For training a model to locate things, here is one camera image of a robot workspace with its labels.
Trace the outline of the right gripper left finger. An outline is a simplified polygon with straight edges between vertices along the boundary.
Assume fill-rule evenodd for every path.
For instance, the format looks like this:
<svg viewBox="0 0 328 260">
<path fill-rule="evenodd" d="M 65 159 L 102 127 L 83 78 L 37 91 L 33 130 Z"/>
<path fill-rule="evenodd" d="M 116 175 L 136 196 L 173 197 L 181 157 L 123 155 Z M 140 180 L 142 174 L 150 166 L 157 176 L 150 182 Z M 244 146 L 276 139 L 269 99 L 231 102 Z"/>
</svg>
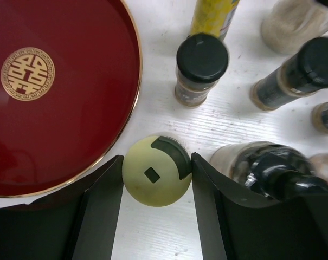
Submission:
<svg viewBox="0 0 328 260">
<path fill-rule="evenodd" d="M 0 259 L 110 259 L 123 159 L 28 205 L 0 208 Z"/>
</svg>

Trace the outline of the black knob glass jar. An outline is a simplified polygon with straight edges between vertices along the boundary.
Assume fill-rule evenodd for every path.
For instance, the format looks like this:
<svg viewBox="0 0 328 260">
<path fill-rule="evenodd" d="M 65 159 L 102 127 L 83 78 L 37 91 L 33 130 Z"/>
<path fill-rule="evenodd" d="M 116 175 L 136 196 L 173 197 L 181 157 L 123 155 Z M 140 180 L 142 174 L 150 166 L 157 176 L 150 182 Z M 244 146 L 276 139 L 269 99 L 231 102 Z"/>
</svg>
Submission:
<svg viewBox="0 0 328 260">
<path fill-rule="evenodd" d="M 226 145 L 210 164 L 234 182 L 283 201 L 301 194 L 328 194 L 328 183 L 298 150 L 268 141 Z"/>
</svg>

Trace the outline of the yellow cap spice jar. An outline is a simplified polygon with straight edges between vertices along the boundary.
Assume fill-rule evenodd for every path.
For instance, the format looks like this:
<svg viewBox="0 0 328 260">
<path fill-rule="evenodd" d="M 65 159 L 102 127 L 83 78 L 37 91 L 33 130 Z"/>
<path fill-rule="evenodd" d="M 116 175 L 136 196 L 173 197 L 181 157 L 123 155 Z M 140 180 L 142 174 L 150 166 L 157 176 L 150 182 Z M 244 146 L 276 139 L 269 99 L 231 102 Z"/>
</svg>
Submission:
<svg viewBox="0 0 328 260">
<path fill-rule="evenodd" d="M 128 193 L 144 205 L 173 204 L 191 183 L 188 149 L 174 135 L 150 135 L 140 139 L 124 157 L 122 179 Z"/>
</svg>

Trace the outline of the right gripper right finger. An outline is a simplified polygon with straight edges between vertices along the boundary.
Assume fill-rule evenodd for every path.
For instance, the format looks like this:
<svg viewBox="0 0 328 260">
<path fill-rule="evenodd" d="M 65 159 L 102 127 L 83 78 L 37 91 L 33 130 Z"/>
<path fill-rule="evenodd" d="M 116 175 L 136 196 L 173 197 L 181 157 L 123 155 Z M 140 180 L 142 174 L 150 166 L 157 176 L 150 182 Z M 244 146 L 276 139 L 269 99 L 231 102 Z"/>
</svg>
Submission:
<svg viewBox="0 0 328 260">
<path fill-rule="evenodd" d="M 204 259 L 328 259 L 328 193 L 270 200 L 198 153 L 191 164 Z"/>
</svg>

